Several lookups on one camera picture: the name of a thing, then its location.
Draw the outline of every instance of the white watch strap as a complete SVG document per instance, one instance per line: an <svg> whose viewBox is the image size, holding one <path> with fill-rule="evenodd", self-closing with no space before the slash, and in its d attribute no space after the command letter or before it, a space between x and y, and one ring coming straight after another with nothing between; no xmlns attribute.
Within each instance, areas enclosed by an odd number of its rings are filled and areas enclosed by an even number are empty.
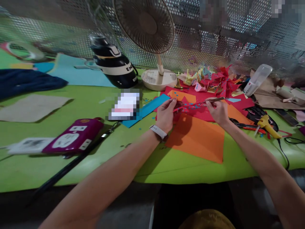
<svg viewBox="0 0 305 229"><path fill-rule="evenodd" d="M161 130L159 127L157 127L156 125L152 125L150 127L150 129L155 132L156 134L158 134L161 139L163 140L165 138L165 136L167 135L167 133L165 133L163 130Z"/></svg>

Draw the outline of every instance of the white power strip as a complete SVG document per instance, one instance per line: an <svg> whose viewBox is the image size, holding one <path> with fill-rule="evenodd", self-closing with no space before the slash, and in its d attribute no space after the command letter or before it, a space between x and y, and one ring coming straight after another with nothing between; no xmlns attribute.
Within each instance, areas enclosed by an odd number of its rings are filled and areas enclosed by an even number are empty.
<svg viewBox="0 0 305 229"><path fill-rule="evenodd" d="M8 154L40 154L55 138L26 138L19 143L7 146Z"/></svg>

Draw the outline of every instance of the electric fan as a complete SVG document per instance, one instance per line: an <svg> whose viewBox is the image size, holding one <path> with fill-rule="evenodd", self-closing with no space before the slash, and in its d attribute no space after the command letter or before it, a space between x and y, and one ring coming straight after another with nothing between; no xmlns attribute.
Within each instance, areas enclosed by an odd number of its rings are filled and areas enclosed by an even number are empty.
<svg viewBox="0 0 305 229"><path fill-rule="evenodd" d="M156 55L158 69L142 74L144 85L155 91L174 87L177 76L163 69L160 54L166 52L174 39L174 23L163 0L113 0L120 26L127 36L144 51Z"/></svg>

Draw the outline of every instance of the dark blue cloth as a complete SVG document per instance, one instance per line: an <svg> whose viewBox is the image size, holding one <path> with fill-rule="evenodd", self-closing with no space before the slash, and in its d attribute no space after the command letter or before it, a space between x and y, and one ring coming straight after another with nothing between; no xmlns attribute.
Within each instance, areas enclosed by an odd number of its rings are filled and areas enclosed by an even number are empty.
<svg viewBox="0 0 305 229"><path fill-rule="evenodd" d="M29 69L0 69L0 100L25 92L48 91L68 84L62 78Z"/></svg>

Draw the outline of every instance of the phone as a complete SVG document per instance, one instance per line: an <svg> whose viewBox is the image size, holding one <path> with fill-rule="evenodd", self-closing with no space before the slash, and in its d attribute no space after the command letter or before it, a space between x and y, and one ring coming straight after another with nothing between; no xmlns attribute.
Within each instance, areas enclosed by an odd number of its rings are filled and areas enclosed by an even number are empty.
<svg viewBox="0 0 305 229"><path fill-rule="evenodd" d="M140 94L138 89L123 89L106 119L109 121L133 120L139 111Z"/></svg>
<svg viewBox="0 0 305 229"><path fill-rule="evenodd" d="M294 117L292 117L290 114L288 114L283 109L273 109L276 113L278 113L286 122L288 122L291 126L296 126L299 124L299 121L297 121Z"/></svg>

